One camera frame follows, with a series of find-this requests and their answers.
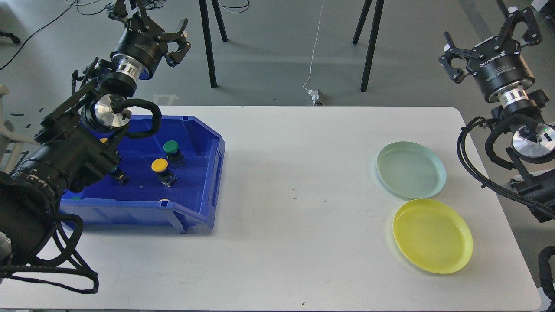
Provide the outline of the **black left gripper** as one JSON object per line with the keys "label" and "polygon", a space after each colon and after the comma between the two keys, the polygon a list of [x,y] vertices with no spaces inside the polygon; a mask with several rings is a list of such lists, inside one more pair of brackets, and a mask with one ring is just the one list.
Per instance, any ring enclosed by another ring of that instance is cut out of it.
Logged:
{"label": "black left gripper", "polygon": [[[111,52],[111,61],[117,64],[124,59],[135,60],[141,66],[138,77],[140,80],[152,79],[163,57],[169,66],[179,65],[192,47],[186,33],[189,20],[184,18],[176,32],[167,33],[160,26],[147,21],[149,18],[144,0],[128,2],[130,10],[138,10],[132,16],[127,11],[126,0],[115,0],[107,5],[108,18],[125,24],[124,31]],[[169,44],[173,43],[177,45],[175,51],[169,49]]]}

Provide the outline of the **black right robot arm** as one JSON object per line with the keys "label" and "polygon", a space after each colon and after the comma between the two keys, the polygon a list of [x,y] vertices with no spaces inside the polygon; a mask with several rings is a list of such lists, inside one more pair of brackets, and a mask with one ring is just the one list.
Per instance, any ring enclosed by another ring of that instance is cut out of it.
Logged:
{"label": "black right robot arm", "polygon": [[[543,164],[554,160],[554,126],[547,124],[541,109],[549,100],[543,90],[527,92],[535,77],[521,56],[522,44],[512,38],[519,23],[527,26],[522,38],[525,46],[541,42],[539,26],[529,8],[508,9],[497,2],[505,23],[496,36],[478,43],[472,49],[458,48],[444,32],[447,45],[439,62],[454,83],[472,76],[487,103],[500,103],[492,109],[492,118],[476,117],[462,128],[457,140],[459,161],[482,187],[521,203],[539,222],[554,219],[554,170],[532,175],[525,163]],[[477,126],[491,133],[484,144],[488,158],[507,170],[516,169],[521,180],[512,180],[507,189],[481,174],[470,162],[465,149],[466,138]]]}

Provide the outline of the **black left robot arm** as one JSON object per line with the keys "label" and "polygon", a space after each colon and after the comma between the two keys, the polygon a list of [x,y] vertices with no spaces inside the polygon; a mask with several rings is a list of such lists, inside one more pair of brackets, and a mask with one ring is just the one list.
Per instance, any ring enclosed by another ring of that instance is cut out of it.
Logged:
{"label": "black left robot arm", "polygon": [[137,81],[152,79],[162,61],[171,67],[182,62],[191,48],[189,21],[169,32],[142,0],[117,0],[107,13],[124,26],[109,59],[94,59],[77,77],[81,86],[42,120],[35,154],[1,173],[2,266],[57,266],[71,258],[82,219],[59,212],[63,194],[117,168],[124,138],[140,140],[160,130],[158,105],[134,98]]}

